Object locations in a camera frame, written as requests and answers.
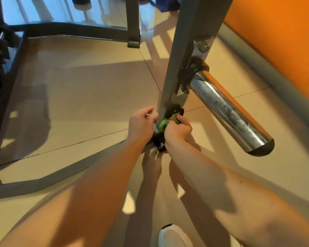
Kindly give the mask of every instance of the person's right arm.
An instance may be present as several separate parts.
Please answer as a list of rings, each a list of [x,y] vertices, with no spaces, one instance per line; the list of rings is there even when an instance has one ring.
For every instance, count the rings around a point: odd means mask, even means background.
[[[278,195],[221,166],[186,141],[189,121],[165,130],[166,148],[215,217],[245,247],[309,247],[309,224]]]

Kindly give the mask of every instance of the person's left arm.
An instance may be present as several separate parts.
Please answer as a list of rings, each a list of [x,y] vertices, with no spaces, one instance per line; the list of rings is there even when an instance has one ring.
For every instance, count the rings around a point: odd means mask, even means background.
[[[8,233],[0,247],[100,246],[124,203],[133,168],[152,137],[158,116],[153,109],[134,113],[128,138],[119,150],[32,213]]]

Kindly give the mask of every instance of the person's left hand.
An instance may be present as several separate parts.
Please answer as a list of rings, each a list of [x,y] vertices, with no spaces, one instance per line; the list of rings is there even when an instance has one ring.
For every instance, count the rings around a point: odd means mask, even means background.
[[[153,124],[158,113],[152,113],[154,107],[145,107],[133,113],[129,119],[127,140],[137,141],[146,145],[153,134]]]

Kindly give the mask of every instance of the hand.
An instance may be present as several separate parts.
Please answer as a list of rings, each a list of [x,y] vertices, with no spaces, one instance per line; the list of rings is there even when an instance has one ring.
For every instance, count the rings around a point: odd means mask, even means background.
[[[186,117],[178,114],[176,118],[181,124],[177,125],[175,121],[170,120],[165,129],[165,140],[168,143],[176,140],[186,141],[186,137],[192,132],[192,126]]]
[[[152,113],[154,107],[145,107],[133,113],[129,119],[127,140],[146,145],[153,135],[153,124],[158,113]]]

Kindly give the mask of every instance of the orange wall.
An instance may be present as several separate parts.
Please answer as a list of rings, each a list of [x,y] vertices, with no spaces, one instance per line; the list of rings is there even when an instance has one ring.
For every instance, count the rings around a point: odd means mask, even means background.
[[[225,24],[309,98],[309,0],[234,0]]]

